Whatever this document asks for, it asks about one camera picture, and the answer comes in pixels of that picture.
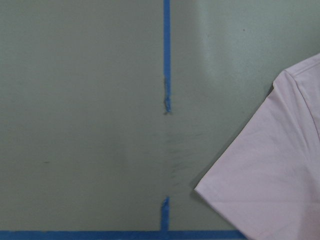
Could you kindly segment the pink Snoopy t-shirt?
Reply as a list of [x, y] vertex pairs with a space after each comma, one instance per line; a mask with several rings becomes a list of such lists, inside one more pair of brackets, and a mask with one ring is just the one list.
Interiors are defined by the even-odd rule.
[[195, 191], [250, 240], [319, 239], [319, 55], [278, 75]]

